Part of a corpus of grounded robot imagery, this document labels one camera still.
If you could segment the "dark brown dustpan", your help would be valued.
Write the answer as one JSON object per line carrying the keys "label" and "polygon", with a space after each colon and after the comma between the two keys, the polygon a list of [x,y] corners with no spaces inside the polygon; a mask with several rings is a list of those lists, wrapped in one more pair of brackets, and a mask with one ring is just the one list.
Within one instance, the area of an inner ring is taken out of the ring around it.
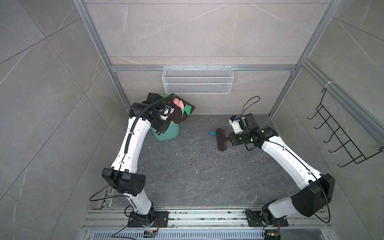
{"label": "dark brown dustpan", "polygon": [[176,96],[173,100],[174,111],[170,115],[171,121],[175,124],[180,124],[185,121],[195,110],[195,106],[185,101],[181,97]]}

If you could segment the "dark brown hand brush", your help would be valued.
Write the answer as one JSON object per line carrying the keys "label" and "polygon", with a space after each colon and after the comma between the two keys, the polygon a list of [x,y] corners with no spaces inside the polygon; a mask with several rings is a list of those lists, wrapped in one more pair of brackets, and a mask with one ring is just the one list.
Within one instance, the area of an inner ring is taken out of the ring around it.
{"label": "dark brown hand brush", "polygon": [[218,150],[224,152],[228,149],[227,142],[232,142],[231,137],[227,137],[225,134],[225,130],[221,128],[216,129],[216,139]]}

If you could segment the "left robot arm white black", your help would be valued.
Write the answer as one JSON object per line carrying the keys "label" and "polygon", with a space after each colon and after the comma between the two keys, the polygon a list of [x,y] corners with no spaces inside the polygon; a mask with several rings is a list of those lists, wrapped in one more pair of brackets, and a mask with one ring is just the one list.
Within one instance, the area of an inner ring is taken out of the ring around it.
{"label": "left robot arm white black", "polygon": [[119,197],[129,200],[133,210],[130,222],[137,220],[140,225],[150,227],[155,221],[153,203],[144,190],[146,176],[138,174],[139,155],[150,128],[156,134],[163,134],[171,123],[177,95],[162,97],[149,93],[142,103],[134,103],[129,109],[127,131],[119,153],[110,168],[102,171],[102,177],[109,187],[118,192]]}

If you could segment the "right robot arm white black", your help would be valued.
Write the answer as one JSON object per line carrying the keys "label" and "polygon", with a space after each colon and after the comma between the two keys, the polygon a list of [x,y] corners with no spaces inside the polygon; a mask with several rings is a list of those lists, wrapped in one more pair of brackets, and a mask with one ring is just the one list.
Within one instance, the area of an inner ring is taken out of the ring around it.
{"label": "right robot arm white black", "polygon": [[229,123],[234,131],[225,140],[233,146],[244,145],[247,151],[255,148],[263,150],[290,175],[300,189],[290,197],[264,205],[261,212],[264,224],[272,225],[294,214],[311,217],[323,207],[329,208],[336,182],[334,177],[322,174],[306,163],[273,128],[261,128],[252,114],[245,113],[252,105],[251,101],[247,101],[240,115],[231,116]]}

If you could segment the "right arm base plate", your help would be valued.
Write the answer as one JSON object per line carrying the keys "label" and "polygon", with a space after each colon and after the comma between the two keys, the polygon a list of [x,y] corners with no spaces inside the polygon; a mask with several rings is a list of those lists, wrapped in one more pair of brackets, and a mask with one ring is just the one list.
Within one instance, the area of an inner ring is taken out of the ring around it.
{"label": "right arm base plate", "polygon": [[264,226],[272,226],[272,227],[288,227],[288,221],[286,217],[275,218],[271,214],[265,211],[252,211],[245,210],[246,218],[248,221],[249,227],[264,227]]}

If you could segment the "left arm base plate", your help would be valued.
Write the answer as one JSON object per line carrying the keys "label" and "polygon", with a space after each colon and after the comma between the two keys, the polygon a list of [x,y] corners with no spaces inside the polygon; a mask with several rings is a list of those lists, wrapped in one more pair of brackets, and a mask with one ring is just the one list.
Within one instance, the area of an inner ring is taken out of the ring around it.
{"label": "left arm base plate", "polygon": [[128,222],[129,228],[139,228],[139,227],[157,227],[165,228],[168,226],[169,221],[169,212],[167,211],[155,211],[149,212],[148,215],[140,215],[134,212],[131,212]]}

